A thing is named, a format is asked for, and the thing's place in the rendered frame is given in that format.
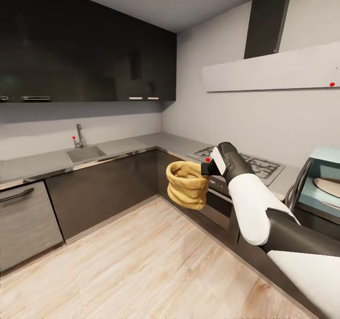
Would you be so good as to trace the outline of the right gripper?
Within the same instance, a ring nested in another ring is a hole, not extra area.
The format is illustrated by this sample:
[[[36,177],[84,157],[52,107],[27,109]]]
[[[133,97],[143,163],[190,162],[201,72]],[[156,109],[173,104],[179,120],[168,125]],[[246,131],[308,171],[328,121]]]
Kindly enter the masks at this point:
[[[221,176],[221,173],[219,170],[216,170],[212,167],[211,162],[210,163],[201,163],[201,174],[202,175],[218,175]]]

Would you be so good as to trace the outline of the popcorn bag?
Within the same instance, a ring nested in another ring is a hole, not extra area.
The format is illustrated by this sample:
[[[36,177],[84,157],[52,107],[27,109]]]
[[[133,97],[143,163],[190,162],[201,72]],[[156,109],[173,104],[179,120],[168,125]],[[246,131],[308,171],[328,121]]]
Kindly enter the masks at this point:
[[[200,210],[206,205],[209,175],[201,174],[201,164],[177,161],[166,169],[168,195],[178,205]]]

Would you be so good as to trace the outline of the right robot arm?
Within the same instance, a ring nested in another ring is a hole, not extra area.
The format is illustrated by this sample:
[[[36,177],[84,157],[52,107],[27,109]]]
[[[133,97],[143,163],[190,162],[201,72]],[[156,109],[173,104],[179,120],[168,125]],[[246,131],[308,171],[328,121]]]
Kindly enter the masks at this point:
[[[340,319],[340,242],[301,226],[231,143],[215,146],[210,160],[201,163],[201,174],[225,179],[242,236],[327,319]]]

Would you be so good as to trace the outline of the microwave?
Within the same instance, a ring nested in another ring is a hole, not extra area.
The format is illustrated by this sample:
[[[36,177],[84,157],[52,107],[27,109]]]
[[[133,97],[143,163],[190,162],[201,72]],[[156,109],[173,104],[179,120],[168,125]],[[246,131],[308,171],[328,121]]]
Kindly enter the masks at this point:
[[[289,188],[285,206],[293,212],[302,192],[340,204],[340,149],[316,145],[296,182]]]

